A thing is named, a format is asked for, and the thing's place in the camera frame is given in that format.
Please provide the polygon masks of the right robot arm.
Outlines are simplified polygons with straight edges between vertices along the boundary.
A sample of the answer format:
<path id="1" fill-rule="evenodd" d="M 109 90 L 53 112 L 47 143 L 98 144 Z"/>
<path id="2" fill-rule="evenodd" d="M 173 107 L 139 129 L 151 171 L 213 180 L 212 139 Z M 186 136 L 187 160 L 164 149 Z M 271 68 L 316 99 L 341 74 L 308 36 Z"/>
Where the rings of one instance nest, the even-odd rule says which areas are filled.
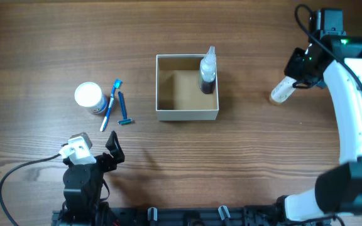
<path id="1" fill-rule="evenodd" d="M 313 189 L 278 199 L 278 222 L 299 225 L 340 215 L 362 215 L 362 37 L 348 36 L 340 9 L 309 11 L 302 27 L 309 46 L 296 48 L 272 90 L 274 104 L 294 91 L 327 88 L 339 133 L 339 165 L 321 174 Z"/>

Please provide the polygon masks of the clear spray bottle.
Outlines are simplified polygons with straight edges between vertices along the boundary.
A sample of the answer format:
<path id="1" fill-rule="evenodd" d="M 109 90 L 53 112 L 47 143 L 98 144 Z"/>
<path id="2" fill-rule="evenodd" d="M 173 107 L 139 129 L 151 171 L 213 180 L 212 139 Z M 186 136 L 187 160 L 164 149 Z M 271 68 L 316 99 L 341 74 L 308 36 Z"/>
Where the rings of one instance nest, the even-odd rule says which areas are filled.
<path id="1" fill-rule="evenodd" d="M 199 87 L 204 94 L 211 94 L 216 84 L 217 58 L 216 47 L 210 46 L 200 61 Z"/>

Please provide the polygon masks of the white leaf-print tube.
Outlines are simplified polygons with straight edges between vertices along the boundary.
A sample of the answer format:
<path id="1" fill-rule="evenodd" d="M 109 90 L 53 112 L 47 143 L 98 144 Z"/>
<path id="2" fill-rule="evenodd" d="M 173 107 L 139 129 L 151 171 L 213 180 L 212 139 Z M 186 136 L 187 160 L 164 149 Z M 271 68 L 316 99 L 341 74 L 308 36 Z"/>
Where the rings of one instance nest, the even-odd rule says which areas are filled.
<path id="1" fill-rule="evenodd" d="M 296 90 L 293 84 L 296 82 L 294 78 L 285 77 L 280 83 L 271 91 L 269 100 L 274 105 L 279 105 L 285 102 Z"/>

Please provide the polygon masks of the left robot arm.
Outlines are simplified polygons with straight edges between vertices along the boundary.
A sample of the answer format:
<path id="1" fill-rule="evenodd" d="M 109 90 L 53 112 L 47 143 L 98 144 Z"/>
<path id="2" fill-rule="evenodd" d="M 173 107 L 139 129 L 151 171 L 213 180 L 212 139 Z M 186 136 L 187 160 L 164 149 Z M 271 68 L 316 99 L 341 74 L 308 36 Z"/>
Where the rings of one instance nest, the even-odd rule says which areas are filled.
<path id="1" fill-rule="evenodd" d="M 91 154 L 92 143 L 84 132 L 73 135 L 59 154 L 69 168 L 63 175 L 65 201 L 55 225 L 119 225 L 119 219 L 101 197 L 108 187 L 104 173 L 125 160 L 115 131 L 106 143 L 109 153 Z"/>

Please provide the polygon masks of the cotton swab tub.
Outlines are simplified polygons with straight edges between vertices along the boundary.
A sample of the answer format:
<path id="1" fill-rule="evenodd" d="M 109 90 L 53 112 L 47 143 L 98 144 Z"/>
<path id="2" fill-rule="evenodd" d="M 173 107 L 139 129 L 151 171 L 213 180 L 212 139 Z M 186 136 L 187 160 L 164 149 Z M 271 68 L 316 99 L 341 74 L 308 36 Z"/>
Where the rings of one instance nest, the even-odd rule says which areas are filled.
<path id="1" fill-rule="evenodd" d="M 76 103 L 91 114 L 101 114 L 107 107 L 106 96 L 100 86 L 94 82 L 80 84 L 74 92 L 74 98 Z"/>

